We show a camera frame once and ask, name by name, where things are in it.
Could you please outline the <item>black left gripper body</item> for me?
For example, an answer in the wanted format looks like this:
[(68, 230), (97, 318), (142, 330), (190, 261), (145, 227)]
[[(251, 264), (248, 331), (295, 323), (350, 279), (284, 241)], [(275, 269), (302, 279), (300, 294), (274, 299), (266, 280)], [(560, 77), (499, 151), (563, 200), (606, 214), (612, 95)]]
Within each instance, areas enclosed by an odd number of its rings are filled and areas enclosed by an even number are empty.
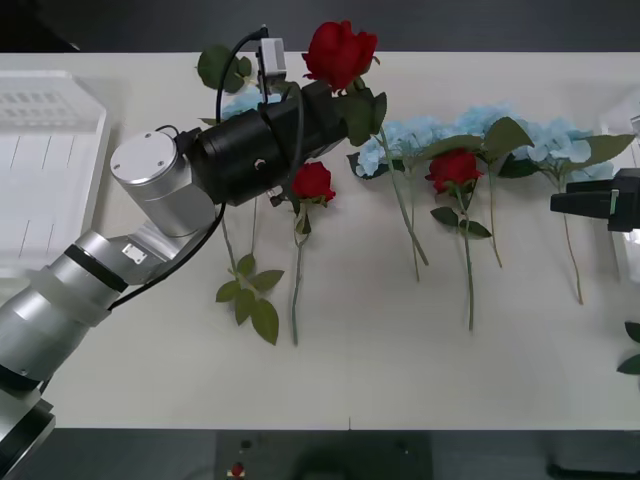
[[(313, 81), (301, 89), (303, 101), (303, 136), (301, 158), (323, 155), (347, 137), (347, 126), (339, 115), (332, 91), (324, 81)], [(297, 93), (286, 100), (269, 103), (264, 108), (265, 121), (271, 128), (289, 166), (295, 159), (299, 126)]]

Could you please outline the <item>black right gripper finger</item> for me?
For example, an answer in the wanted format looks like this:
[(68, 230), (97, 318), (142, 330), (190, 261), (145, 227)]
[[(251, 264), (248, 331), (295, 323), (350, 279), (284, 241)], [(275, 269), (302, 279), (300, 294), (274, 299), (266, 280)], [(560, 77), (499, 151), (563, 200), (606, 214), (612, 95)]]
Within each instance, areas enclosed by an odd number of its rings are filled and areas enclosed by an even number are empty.
[(567, 193), (610, 192), (611, 189), (612, 179), (570, 182), (566, 185)]
[(559, 193), (551, 196), (550, 210), (587, 218), (607, 219), (611, 213), (609, 191)]

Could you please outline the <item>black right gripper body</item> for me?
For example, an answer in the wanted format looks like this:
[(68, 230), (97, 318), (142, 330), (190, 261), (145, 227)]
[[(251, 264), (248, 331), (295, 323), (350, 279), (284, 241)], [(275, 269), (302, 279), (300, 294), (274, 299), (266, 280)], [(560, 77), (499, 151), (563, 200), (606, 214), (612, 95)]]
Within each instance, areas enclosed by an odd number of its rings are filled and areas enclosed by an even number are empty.
[(609, 231), (639, 228), (639, 169), (620, 169), (611, 183)]

